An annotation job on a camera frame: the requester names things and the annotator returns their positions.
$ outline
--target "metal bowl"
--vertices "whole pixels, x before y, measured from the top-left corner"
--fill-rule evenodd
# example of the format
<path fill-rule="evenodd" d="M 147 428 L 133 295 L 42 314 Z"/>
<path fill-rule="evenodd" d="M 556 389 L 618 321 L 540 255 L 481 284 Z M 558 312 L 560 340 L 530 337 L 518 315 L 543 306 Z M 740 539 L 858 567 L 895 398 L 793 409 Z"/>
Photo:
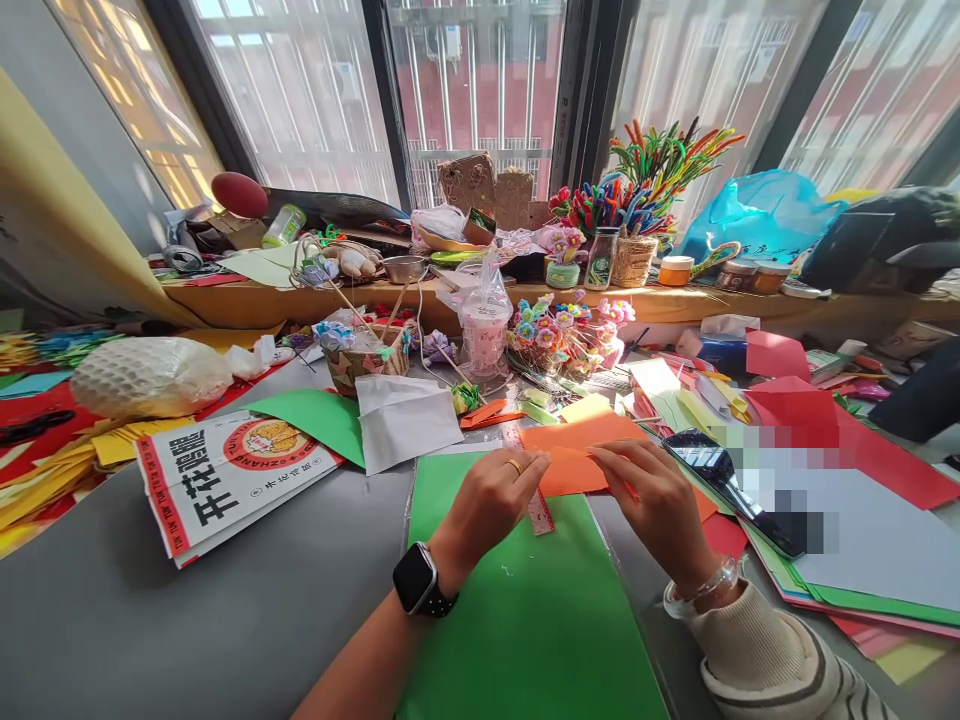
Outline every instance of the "metal bowl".
<path fill-rule="evenodd" d="M 387 271 L 387 280 L 392 285 L 405 285 L 407 280 L 416 280 L 423 275 L 424 260 L 416 255 L 401 255 L 386 258 L 383 269 Z"/>

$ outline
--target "red balloon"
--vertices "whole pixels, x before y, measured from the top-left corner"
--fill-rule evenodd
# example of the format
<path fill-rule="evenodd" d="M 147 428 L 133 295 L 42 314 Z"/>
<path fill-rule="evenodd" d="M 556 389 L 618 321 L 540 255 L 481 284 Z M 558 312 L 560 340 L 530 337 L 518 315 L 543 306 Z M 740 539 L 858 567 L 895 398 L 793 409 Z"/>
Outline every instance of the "red balloon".
<path fill-rule="evenodd" d="M 220 173 L 210 183 L 217 202 L 234 215 L 259 218 L 267 214 L 267 193 L 260 185 L 240 173 Z"/>

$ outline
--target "black smartwatch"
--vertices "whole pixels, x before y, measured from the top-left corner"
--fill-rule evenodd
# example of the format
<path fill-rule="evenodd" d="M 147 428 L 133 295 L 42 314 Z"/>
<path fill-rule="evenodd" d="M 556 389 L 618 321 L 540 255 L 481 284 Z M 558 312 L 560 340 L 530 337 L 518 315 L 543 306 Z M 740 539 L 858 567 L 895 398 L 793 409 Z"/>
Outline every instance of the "black smartwatch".
<path fill-rule="evenodd" d="M 437 582 L 437 566 L 423 543 L 414 543 L 393 569 L 393 586 L 407 615 L 445 617 L 457 597 L 444 596 Z"/>

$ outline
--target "window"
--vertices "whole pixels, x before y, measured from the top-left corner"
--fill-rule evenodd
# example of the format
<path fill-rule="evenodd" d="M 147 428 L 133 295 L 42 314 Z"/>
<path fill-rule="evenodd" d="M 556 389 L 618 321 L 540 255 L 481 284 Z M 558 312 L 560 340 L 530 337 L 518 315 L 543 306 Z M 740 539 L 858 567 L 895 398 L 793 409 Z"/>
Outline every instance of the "window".
<path fill-rule="evenodd" d="M 956 2 L 864 0 L 781 167 L 824 195 L 898 185 L 960 101 L 958 28 Z"/>
<path fill-rule="evenodd" d="M 49 6 L 170 202 L 188 208 L 212 197 L 220 163 L 136 0 Z"/>
<path fill-rule="evenodd" d="M 439 162 L 481 150 L 532 173 L 546 200 L 565 3 L 389 7 L 416 205 L 442 202 Z"/>
<path fill-rule="evenodd" d="M 399 204 L 359 0 L 191 0 L 273 187 Z"/>
<path fill-rule="evenodd" d="M 681 229 L 731 177 L 750 173 L 826 0 L 648 0 L 627 46 L 613 133 L 732 126 L 747 135 L 673 206 Z M 612 169 L 616 163 L 608 163 Z"/>

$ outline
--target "scissors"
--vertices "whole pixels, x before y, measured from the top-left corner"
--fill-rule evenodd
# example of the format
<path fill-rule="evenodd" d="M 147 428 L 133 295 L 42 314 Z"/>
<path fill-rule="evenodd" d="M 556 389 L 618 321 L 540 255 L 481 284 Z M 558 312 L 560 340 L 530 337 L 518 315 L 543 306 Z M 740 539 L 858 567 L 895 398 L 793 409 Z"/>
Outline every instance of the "scissors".
<path fill-rule="evenodd" d="M 0 447 L 11 447 L 27 440 L 34 440 L 49 428 L 68 423 L 76 416 L 73 410 L 53 410 L 26 422 L 0 427 Z"/>

